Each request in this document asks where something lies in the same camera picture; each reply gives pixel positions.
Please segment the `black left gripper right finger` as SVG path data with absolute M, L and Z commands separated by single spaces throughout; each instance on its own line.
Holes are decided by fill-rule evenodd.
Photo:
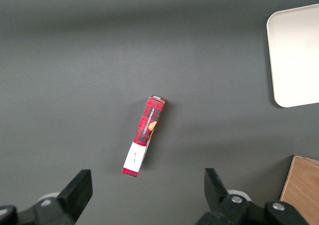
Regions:
M 286 202 L 268 201 L 263 207 L 239 193 L 226 190 L 213 168 L 204 172 L 204 194 L 209 212 L 198 225 L 307 225 L 298 210 Z

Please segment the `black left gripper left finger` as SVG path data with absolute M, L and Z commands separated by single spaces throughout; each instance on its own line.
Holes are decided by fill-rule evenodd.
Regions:
M 81 170 L 57 196 L 40 199 L 18 212 L 13 205 L 0 207 L 2 225 L 74 225 L 93 195 L 91 170 Z

